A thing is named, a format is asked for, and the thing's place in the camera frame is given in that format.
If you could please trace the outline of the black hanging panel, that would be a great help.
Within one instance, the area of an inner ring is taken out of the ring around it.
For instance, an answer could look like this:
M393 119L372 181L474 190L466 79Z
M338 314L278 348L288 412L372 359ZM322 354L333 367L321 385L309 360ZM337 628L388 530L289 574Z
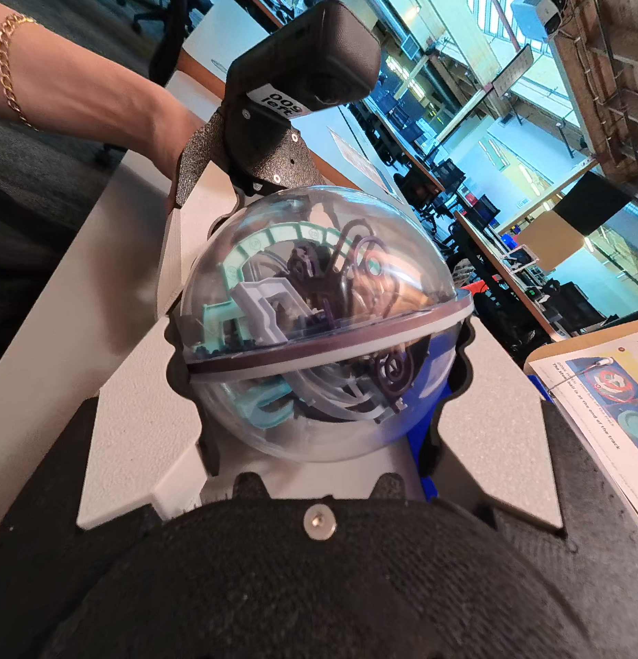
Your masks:
M635 197L593 171L584 173L553 210L583 236L610 223L623 237L638 239Z

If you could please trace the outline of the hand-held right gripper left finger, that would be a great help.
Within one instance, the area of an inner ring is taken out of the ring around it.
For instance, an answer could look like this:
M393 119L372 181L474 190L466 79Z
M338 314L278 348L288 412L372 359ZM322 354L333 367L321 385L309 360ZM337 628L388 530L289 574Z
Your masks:
M220 469L217 431L164 315L99 391L76 524L90 530L143 506L167 521L199 507Z

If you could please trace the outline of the black office chair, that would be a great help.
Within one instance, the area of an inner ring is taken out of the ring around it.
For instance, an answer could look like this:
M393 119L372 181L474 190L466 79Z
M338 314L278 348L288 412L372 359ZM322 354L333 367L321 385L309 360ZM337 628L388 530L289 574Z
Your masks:
M160 21L164 25L164 35L149 64L149 79L152 82L167 85L175 71L183 43L194 29L191 12L197 10L204 16L213 4L212 1L168 1L165 7L134 15L131 28L137 34L141 33L143 21Z

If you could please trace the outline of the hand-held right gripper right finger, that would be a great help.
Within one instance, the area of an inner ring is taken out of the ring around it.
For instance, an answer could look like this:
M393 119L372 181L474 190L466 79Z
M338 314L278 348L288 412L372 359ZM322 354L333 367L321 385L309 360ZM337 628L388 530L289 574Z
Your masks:
M497 508L548 531L563 527L543 397L477 317L463 326L429 439L438 498L471 513Z

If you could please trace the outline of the printed paper sheet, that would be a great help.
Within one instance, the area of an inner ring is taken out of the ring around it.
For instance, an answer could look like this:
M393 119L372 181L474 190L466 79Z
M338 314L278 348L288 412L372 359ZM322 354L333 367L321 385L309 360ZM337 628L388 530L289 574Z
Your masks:
M343 158L355 169L360 171L365 177L370 179L382 190L392 196L394 190L389 186L387 180L383 177L380 170L374 167L374 165L367 158L361 155L355 148L353 148L348 142L339 136L339 134L332 130L332 128L329 128L329 131Z

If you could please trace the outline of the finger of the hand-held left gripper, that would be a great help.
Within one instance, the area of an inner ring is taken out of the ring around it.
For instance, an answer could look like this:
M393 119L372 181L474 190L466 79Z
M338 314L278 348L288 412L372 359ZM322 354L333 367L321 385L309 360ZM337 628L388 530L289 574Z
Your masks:
M182 293L194 262L222 226L244 212L229 175L209 161L198 182L167 218L159 258L155 298L155 319L165 316Z

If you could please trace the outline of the person's left hand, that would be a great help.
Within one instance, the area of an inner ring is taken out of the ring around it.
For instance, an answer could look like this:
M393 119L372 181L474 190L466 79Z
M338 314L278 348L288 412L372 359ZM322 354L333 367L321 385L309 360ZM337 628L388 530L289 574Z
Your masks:
M0 117L144 156L170 179L171 209L181 156L204 125L166 88L1 4Z

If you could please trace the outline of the transparent maze ball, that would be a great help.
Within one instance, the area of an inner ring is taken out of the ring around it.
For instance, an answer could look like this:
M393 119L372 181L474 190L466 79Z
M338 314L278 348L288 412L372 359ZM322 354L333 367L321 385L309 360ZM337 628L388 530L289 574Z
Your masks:
M425 417L474 310L395 206L284 190L226 220L195 259L179 333L208 418L263 453L367 455Z

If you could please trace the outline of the printed instruction sheet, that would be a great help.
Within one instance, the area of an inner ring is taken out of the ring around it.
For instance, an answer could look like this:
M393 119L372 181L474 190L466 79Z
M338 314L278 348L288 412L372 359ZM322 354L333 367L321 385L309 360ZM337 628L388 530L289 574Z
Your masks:
M531 365L638 517L638 333Z

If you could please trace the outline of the tan clipboard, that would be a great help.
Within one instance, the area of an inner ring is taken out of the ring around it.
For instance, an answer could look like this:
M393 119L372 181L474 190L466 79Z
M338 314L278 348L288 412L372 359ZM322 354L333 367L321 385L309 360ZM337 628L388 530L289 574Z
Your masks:
M622 339L628 335L636 333L638 333L638 320L626 322L613 327L604 327L588 334L542 345L530 353L524 363L522 371L526 375L535 375L536 372L531 365L534 361L545 358L556 358L557 356L564 355L568 352L592 349L603 343Z

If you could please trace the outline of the long wooden desk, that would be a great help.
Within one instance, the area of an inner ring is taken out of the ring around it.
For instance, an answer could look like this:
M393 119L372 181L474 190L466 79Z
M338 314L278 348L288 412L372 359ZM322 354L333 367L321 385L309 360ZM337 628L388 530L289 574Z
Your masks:
M545 331L552 342L561 342L570 338L564 329L558 324L551 324L545 317L543 308L537 301L534 301L527 295L527 287L520 281L518 276L507 268L503 259L505 253L500 252L495 246L488 243L486 237L479 232L476 226L465 217L462 213L455 210L453 212L455 221L463 228L469 236L469 239L477 245L477 249L482 255L482 259L488 261L495 271L501 277L513 295L519 300L528 313L536 320L538 325Z

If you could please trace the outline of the hanging ceiling sign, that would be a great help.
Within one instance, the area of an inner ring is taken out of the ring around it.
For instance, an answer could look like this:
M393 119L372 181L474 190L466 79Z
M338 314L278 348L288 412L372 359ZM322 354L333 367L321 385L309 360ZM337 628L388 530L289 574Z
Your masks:
M529 71L534 64L534 55L531 45L525 45L518 51L512 60L492 80L492 88L498 98L502 98L511 87Z

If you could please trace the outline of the brown cardboard panel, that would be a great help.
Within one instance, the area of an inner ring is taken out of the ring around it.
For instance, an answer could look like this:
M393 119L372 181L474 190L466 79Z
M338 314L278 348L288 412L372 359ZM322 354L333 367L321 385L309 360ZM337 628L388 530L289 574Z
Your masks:
M523 229L517 242L537 256L537 267L548 274L584 247L585 236L550 210Z

